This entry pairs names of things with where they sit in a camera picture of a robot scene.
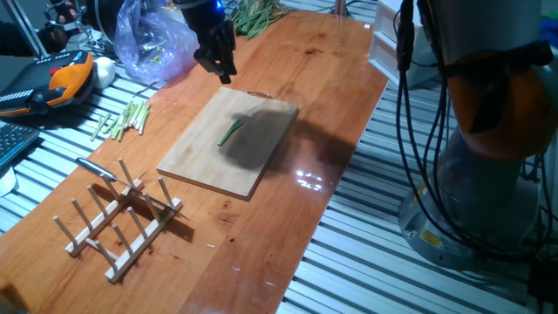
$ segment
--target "knife handle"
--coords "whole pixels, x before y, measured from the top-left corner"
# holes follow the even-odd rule
[[[107,169],[99,166],[98,164],[94,163],[93,161],[87,160],[85,158],[82,157],[78,157],[76,158],[76,163],[82,167],[83,169],[89,171],[92,174],[95,174],[97,176],[101,176],[102,174],[104,174],[106,176],[106,179],[108,179],[110,182],[116,182],[116,176],[108,171]]]

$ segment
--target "yellow label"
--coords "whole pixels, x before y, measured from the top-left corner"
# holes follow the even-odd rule
[[[420,237],[436,248],[439,246],[439,236],[434,235],[432,232],[428,231],[428,229],[423,229]]]

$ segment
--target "keyboard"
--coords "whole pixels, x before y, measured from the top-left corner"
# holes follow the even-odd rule
[[[8,166],[38,135],[36,129],[0,121],[0,169]]]

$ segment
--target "knife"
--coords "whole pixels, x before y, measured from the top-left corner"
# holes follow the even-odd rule
[[[133,192],[143,195],[143,192],[141,192],[140,190],[138,190],[136,187],[133,187],[131,185],[129,185],[128,183],[120,180],[119,178],[116,177],[116,175],[114,175],[112,172],[110,172],[108,169],[105,169],[103,167],[101,167],[100,165],[94,163],[93,161],[87,160],[85,158],[82,157],[78,157],[76,158],[76,163],[82,167],[83,169],[89,171],[92,174],[95,174],[97,176],[101,176],[102,174],[105,175],[106,179],[108,179],[110,182],[120,182],[124,185],[126,185],[127,187],[129,187]],[[186,218],[181,212],[177,211],[176,209],[174,209],[172,206],[165,204],[162,201],[157,200],[156,198],[153,198],[152,196],[149,196],[149,198],[151,199],[152,202],[155,202],[159,205],[161,205],[163,208],[166,208],[170,211],[176,212],[178,214],[180,214],[181,216],[183,216],[184,218]]]

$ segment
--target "green vegetable bundle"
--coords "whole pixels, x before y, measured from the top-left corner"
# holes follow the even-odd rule
[[[235,24],[236,35],[251,39],[287,13],[289,9],[278,0],[242,0],[231,21]]]

